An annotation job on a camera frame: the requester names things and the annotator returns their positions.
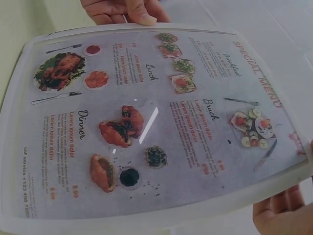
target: sliced cucumber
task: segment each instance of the sliced cucumber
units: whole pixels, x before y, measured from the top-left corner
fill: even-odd
[[[250,137],[249,136],[245,136],[241,139],[241,143],[244,147],[246,148],[250,148],[251,147],[251,143],[250,143]]]
[[[252,118],[252,119],[256,119],[257,118],[257,116],[254,114],[254,112],[253,112],[253,110],[251,109],[251,110],[249,110],[249,117],[250,118]]]
[[[266,139],[261,139],[259,141],[259,147],[261,149],[267,149],[268,148],[268,142],[266,141]]]
[[[253,109],[253,113],[257,116],[260,117],[262,115],[261,110],[259,110],[258,108]]]

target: brunch text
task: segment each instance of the brunch text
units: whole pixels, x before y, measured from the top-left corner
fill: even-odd
[[[278,98],[277,94],[275,93],[273,87],[261,71],[260,67],[256,63],[254,59],[252,59],[248,52],[245,50],[243,45],[241,45],[240,42],[233,42],[233,44],[239,49],[239,52],[244,56],[244,59],[248,62],[248,64],[251,66],[252,71],[259,76],[259,82],[263,86],[264,90],[268,94],[269,98],[272,100],[273,104],[277,108],[282,108],[282,104],[280,102],[280,99]]]
[[[223,56],[225,56],[226,60],[227,60],[228,63],[230,64],[230,67],[233,69],[235,75],[236,75],[237,77],[241,77],[242,75],[238,72],[238,71],[239,71],[239,68],[237,68],[237,65],[233,64],[233,62],[231,62],[230,55],[223,54]]]
[[[211,99],[204,99],[203,101],[206,104],[206,108],[211,116],[212,121],[215,121],[216,119],[220,119],[220,117],[216,116],[212,110],[213,101]]]

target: special menu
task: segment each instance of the special menu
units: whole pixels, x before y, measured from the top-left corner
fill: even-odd
[[[34,58],[18,124],[18,217],[172,208],[307,161],[235,34],[85,35],[40,47]]]

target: open-faced sandwich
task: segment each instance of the open-faced sandwich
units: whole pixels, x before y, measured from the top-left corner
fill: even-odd
[[[76,53],[59,53],[38,68],[34,79],[41,91],[60,91],[85,71],[84,57]]]
[[[171,33],[159,33],[156,35],[156,38],[165,43],[174,43],[178,40],[178,38]]]
[[[179,49],[179,47],[175,44],[169,43],[169,44],[163,44],[159,46],[161,52],[163,53],[165,58],[174,58],[181,56],[182,53]]]
[[[141,113],[133,106],[122,107],[121,124],[125,126],[128,135],[137,139],[142,133],[144,119]]]
[[[115,188],[114,166],[103,157],[94,154],[90,160],[91,180],[104,192],[112,192]]]
[[[197,89],[190,74],[179,74],[169,76],[169,78],[172,81],[176,94],[189,93]]]
[[[123,148],[132,145],[132,140],[124,125],[117,121],[102,122],[99,124],[102,137],[109,144],[115,144]]]
[[[191,74],[195,73],[196,71],[195,63],[193,61],[180,58],[174,59],[174,69],[179,72]]]
[[[244,133],[247,133],[247,131],[252,128],[253,124],[252,119],[241,111],[236,112],[230,122],[237,130],[240,130]]]

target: small bowl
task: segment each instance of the small bowl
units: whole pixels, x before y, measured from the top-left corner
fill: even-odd
[[[88,53],[88,52],[87,52],[87,49],[88,49],[89,47],[92,47],[92,46],[99,47],[99,51],[96,52],[96,53]],[[97,44],[92,44],[92,45],[89,45],[89,46],[87,46],[87,47],[84,48],[84,54],[87,55],[87,56],[94,56],[94,55],[97,55],[97,54],[99,54],[101,51],[102,51],[102,47],[99,46],[99,45],[97,45]]]
[[[120,180],[120,176],[121,176],[122,172],[124,172],[124,171],[126,171],[126,170],[128,170],[128,169],[133,169],[133,170],[137,171],[138,174],[139,174],[139,179],[138,179],[137,183],[136,183],[135,185],[129,186],[129,187],[123,185],[122,182],[121,182],[121,180]],[[125,190],[128,190],[128,191],[136,190],[136,189],[139,188],[139,187],[141,186],[141,184],[142,184],[141,173],[140,173],[135,167],[131,167],[131,166],[128,166],[128,167],[123,168],[123,169],[119,172],[119,174],[118,174],[118,179],[117,179],[117,180],[119,181],[119,184],[122,186],[122,188],[125,189]]]

